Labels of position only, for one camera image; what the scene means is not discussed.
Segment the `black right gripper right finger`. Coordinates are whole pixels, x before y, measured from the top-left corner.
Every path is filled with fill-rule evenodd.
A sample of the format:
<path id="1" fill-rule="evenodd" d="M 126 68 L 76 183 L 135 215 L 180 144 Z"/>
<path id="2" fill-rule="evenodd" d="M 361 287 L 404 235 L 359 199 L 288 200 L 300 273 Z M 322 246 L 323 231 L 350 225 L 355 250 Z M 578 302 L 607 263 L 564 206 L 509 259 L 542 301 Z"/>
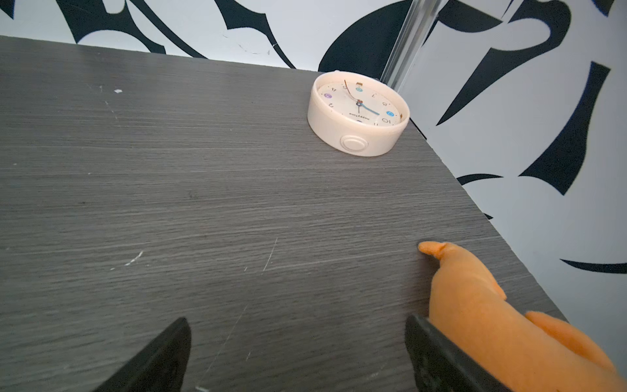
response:
<path id="1" fill-rule="evenodd" d="M 404 341 L 419 391 L 507 391 L 427 318 L 409 315 Z"/>

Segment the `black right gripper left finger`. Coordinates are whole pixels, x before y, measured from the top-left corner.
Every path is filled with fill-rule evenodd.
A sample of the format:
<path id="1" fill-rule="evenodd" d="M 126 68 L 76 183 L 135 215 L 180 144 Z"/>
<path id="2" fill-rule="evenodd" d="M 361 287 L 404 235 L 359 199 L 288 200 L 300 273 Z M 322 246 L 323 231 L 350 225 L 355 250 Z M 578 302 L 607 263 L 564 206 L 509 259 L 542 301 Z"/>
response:
<path id="1" fill-rule="evenodd" d="M 95 391 L 180 391 L 191 338 L 187 319 L 176 319 Z"/>

